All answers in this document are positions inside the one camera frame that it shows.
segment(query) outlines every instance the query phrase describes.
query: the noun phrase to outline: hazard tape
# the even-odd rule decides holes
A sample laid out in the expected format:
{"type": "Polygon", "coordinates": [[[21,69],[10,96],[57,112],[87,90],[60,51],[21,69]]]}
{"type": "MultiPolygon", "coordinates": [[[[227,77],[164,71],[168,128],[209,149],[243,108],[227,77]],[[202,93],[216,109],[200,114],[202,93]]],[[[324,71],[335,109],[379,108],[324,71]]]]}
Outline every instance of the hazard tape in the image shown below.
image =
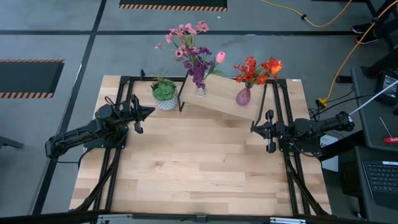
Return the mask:
{"type": "Polygon", "coordinates": [[[143,4],[122,4],[120,9],[156,9],[156,10],[186,10],[186,11],[218,11],[225,12],[226,7],[210,6],[161,6],[161,5],[143,5],[143,4]]]}
{"type": "Polygon", "coordinates": [[[65,63],[65,60],[48,60],[48,59],[0,59],[0,62],[60,62],[65,63]]]}
{"type": "Polygon", "coordinates": [[[48,99],[53,93],[0,93],[0,99],[48,99]]]}

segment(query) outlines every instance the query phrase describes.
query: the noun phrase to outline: green succulent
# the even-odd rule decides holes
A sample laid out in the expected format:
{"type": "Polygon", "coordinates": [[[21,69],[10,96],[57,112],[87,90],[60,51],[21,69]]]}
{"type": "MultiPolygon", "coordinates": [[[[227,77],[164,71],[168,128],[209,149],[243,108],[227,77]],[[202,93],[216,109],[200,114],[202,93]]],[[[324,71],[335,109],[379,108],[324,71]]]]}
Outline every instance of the green succulent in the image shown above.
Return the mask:
{"type": "Polygon", "coordinates": [[[166,84],[166,82],[158,83],[157,88],[154,90],[154,96],[160,100],[171,100],[174,97],[175,93],[175,85],[170,82],[166,84]]]}

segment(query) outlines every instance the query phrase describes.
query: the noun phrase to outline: shoe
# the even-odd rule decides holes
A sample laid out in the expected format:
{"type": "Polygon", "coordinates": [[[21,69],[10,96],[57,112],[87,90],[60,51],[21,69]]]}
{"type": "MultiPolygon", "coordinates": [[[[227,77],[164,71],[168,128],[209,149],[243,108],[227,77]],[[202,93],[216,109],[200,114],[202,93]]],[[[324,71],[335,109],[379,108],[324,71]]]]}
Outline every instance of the shoe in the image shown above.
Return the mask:
{"type": "Polygon", "coordinates": [[[372,24],[362,24],[353,26],[352,30],[356,34],[364,34],[372,24]]]}
{"type": "Polygon", "coordinates": [[[365,38],[361,42],[359,42],[361,40],[362,36],[363,35],[355,37],[355,42],[359,43],[359,44],[370,44],[370,43],[376,42],[378,40],[378,38],[373,34],[373,32],[368,32],[368,34],[366,34],[365,38]]]}

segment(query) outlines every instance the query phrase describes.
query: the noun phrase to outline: wooden table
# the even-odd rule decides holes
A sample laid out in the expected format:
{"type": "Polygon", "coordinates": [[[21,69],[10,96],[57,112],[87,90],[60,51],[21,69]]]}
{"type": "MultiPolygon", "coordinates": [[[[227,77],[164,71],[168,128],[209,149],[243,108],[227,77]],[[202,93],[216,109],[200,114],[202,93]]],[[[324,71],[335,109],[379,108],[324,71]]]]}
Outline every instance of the wooden table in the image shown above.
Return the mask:
{"type": "MultiPolygon", "coordinates": [[[[95,110],[106,103],[105,96],[115,101],[119,79],[103,78],[95,110]]],[[[133,93],[143,106],[155,106],[150,84],[134,82],[133,93]]],[[[308,118],[301,81],[287,80],[287,86],[293,117],[308,118]]],[[[270,85],[264,113],[269,109],[276,111],[270,85]]],[[[283,103],[282,110],[286,118],[283,103]]],[[[112,212],[292,215],[283,155],[266,152],[267,141],[250,132],[251,120],[186,103],[182,112],[156,109],[141,125],[144,134],[130,131],[122,150],[112,212]]],[[[94,149],[82,160],[70,208],[97,184],[103,154],[104,149],[94,149]]],[[[330,213],[320,162],[301,160],[307,188],[330,213]]],[[[297,187],[296,194],[303,212],[297,187]]]]}

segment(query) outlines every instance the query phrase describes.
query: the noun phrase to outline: gray floor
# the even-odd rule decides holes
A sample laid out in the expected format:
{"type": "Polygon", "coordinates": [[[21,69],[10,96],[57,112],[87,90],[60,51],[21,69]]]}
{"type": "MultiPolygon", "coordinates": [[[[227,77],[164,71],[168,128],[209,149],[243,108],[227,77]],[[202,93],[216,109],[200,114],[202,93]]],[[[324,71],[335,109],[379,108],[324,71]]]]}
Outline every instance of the gray floor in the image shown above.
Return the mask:
{"type": "MultiPolygon", "coordinates": [[[[306,13],[317,24],[329,21],[345,3],[286,0],[283,5],[306,13]]],[[[91,30],[99,0],[58,2],[39,0],[2,0],[1,30],[91,30]]],[[[300,20],[293,12],[268,6],[257,0],[228,0],[228,12],[135,11],[118,9],[118,0],[108,0],[99,30],[168,30],[186,22],[207,20],[211,30],[349,30],[355,23],[365,23],[370,13],[364,4],[354,3],[332,26],[316,29],[300,20]]],[[[37,190],[45,165],[44,142],[60,124],[62,113],[78,73],[88,35],[0,35],[0,58],[65,59],[66,64],[55,95],[50,100],[0,100],[0,135],[25,143],[22,150],[10,147],[0,152],[0,217],[26,215],[37,190]]],[[[181,64],[172,52],[157,50],[164,35],[97,35],[83,82],[70,120],[69,129],[86,124],[93,115],[103,75],[138,75],[163,68],[173,76],[183,76],[181,64]]],[[[333,76],[354,46],[352,36],[252,36],[202,35],[199,45],[213,52],[226,52],[227,60],[220,68],[233,77],[233,65],[247,55],[267,59],[270,55],[284,61],[281,78],[302,79],[308,107],[328,93],[333,76]]],[[[349,68],[370,65],[387,53],[387,45],[379,41],[360,46],[350,58],[342,74],[349,68]]],[[[351,85],[336,84],[332,98],[348,93],[351,85]]],[[[333,116],[356,107],[354,101],[337,106],[322,116],[333,116]]],[[[361,129],[359,115],[353,117],[361,129]]],[[[78,147],[62,157],[75,161],[78,147]]],[[[77,174],[75,164],[59,164],[47,197],[44,213],[65,212],[73,192],[77,174]]],[[[355,201],[341,193],[338,177],[325,172],[325,181],[333,214],[354,218],[355,201]]]]}

